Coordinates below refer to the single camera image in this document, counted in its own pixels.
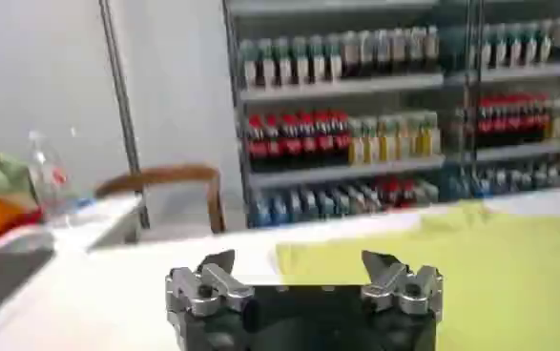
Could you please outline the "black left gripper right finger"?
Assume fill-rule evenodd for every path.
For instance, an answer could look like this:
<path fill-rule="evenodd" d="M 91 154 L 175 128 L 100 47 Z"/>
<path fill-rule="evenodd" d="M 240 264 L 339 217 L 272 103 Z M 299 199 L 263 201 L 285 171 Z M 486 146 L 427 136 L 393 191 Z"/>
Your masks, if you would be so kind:
<path fill-rule="evenodd" d="M 433 266 L 417 272 L 389 254 L 363 250 L 362 262 L 370 282 L 361 287 L 361 298 L 375 312 L 398 308 L 409 316 L 443 314 L 444 276 Z"/>

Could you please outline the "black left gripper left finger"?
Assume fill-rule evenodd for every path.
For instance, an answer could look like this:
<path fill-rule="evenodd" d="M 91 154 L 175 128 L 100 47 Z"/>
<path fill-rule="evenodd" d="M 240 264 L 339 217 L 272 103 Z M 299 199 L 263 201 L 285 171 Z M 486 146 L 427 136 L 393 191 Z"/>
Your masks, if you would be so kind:
<path fill-rule="evenodd" d="M 255 288 L 231 275 L 235 258 L 236 251 L 230 249 L 206 256 L 195 271 L 172 268 L 165 278 L 168 322 L 178 324 L 183 315 L 211 318 L 229 311 L 243 324 L 254 324 Z"/>

